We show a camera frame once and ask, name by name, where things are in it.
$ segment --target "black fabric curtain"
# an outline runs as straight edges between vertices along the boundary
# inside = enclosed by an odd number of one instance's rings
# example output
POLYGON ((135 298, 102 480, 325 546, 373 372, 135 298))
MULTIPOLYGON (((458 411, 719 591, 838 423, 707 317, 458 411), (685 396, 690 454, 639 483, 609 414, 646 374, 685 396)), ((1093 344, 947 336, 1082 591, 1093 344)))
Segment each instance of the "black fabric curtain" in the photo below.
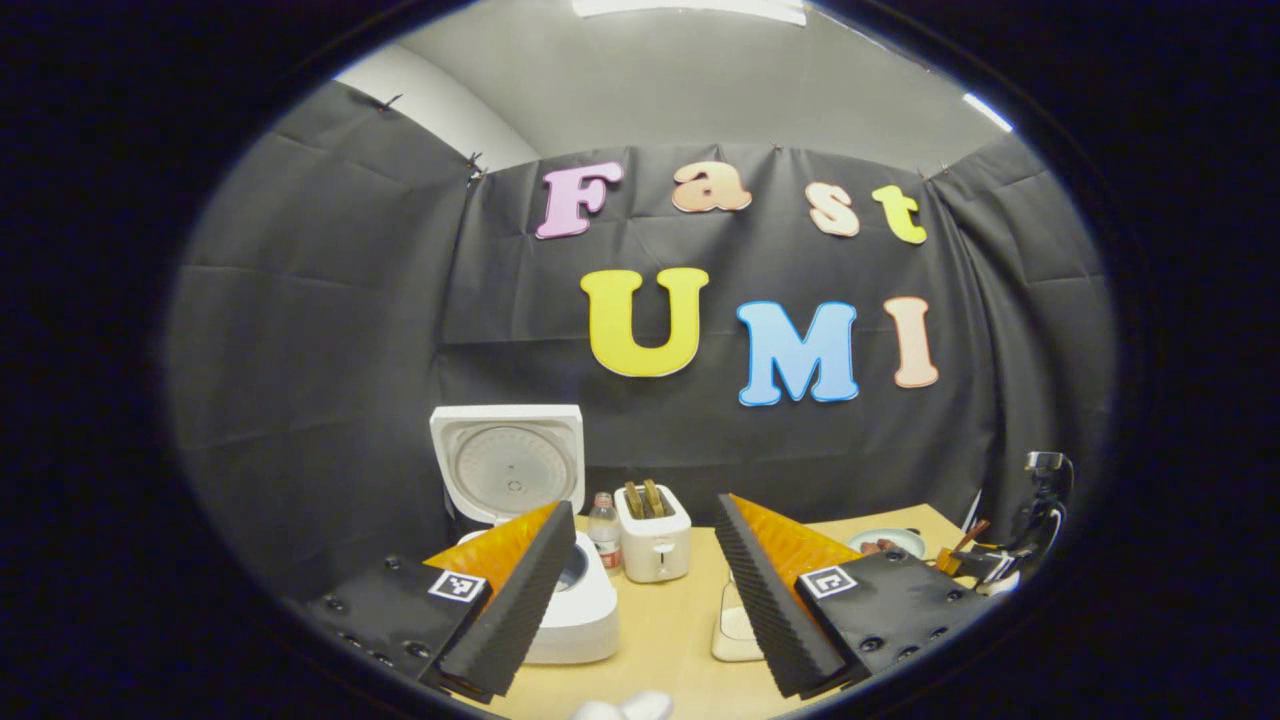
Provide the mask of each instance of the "black fabric curtain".
POLYGON ((425 369, 466 164, 330 83, 247 151, 193 233, 166 348, 175 439, 274 592, 310 598, 447 542, 425 369))
POLYGON ((735 492, 801 521, 928 502, 1009 532, 1029 450, 1088 468, 1106 428, 1114 331, 1087 228, 1010 137, 946 173, 799 149, 621 147, 489 173, 394 111, 332 83, 255 145, 200 223, 178 281, 169 386, 192 483, 276 592, 311 597, 389 551, 445 542, 426 420, 436 405, 577 404, 588 492, 654 478, 709 524, 735 492), (687 214, 675 170, 731 164, 740 211, 687 214), (625 169, 588 232, 538 240, 550 170, 625 169), (860 232, 820 232, 810 182, 842 187, 860 232), (897 240, 872 192, 919 202, 897 240), (640 273, 634 333, 669 331, 660 269, 692 266, 700 346, 664 378, 617 375, 588 336, 582 275, 640 273), (883 302, 918 296, 940 379, 893 383, 883 302), (852 305, 858 397, 748 407, 744 302, 778 302, 800 333, 852 305))

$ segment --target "ceiling light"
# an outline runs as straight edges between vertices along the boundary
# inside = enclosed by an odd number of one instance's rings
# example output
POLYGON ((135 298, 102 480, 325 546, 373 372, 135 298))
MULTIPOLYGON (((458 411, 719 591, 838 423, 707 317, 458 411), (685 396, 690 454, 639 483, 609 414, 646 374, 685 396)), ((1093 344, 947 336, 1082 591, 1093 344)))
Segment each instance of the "ceiling light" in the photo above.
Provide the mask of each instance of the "ceiling light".
POLYGON ((987 119, 991 120, 991 122, 993 122, 993 123, 996 123, 997 126, 1000 126, 1000 129, 1002 129, 1005 132, 1010 132, 1010 131, 1014 129, 1014 126, 1011 126, 1007 122, 1005 122, 1005 118, 1001 118, 1000 115, 997 115, 995 110, 992 110, 991 108, 988 108, 987 104, 983 102, 982 100, 978 100, 977 97, 974 97, 974 95, 972 92, 966 92, 965 94, 964 101, 968 102, 968 104, 970 104, 970 105, 973 105, 974 108, 977 108, 977 110, 979 113, 982 113, 983 115, 987 115, 987 119))
POLYGON ((573 12, 584 18, 628 10, 723 10, 804 27, 803 0, 573 0, 573 12))

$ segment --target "letter m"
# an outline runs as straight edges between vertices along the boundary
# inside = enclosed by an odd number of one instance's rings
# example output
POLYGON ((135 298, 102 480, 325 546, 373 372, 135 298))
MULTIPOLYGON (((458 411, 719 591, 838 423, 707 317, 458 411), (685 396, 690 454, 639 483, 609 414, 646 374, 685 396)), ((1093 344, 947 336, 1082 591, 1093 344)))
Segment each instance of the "letter m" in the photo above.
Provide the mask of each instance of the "letter m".
POLYGON ((773 405, 782 398, 773 384, 774 368, 791 400, 804 397, 814 370, 818 372, 814 400, 838 402, 858 395, 850 337, 858 313, 852 305, 819 305, 804 340, 777 302, 748 302, 737 309, 737 316, 746 323, 751 345, 748 386, 737 396, 742 405, 773 405))

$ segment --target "table surface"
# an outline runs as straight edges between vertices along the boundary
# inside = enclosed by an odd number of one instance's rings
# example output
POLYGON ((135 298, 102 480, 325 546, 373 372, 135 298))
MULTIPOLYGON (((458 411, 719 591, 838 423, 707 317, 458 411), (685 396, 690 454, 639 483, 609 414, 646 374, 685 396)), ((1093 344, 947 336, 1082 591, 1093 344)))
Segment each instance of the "table surface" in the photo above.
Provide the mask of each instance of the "table surface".
MULTIPOLYGON (((585 516, 575 521, 586 528, 585 516)), ((876 528, 915 528, 924 538, 925 557, 937 557, 940 548, 955 547, 964 536, 928 505, 808 525, 841 542, 876 528)), ((676 580, 643 584, 625 574, 611 578, 622 628, 612 657, 585 665, 524 665, 506 697, 472 705, 516 720, 568 720, 586 701, 617 703, 653 689, 675 698, 672 720, 748 720, 827 697, 783 698, 763 660, 722 662, 712 656, 728 564, 712 528, 691 529, 690 552, 689 574, 676 580)))

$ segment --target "plastic bottle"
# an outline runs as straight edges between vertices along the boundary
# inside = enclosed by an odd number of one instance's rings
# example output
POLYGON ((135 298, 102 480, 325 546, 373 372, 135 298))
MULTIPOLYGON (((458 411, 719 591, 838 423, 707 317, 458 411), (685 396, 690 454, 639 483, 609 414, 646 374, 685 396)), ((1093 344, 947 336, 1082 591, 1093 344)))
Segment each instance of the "plastic bottle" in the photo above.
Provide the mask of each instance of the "plastic bottle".
POLYGON ((595 493, 595 503, 586 518, 586 537, 595 543, 604 569, 617 575, 622 570, 622 521, 613 509, 613 496, 607 492, 595 493))

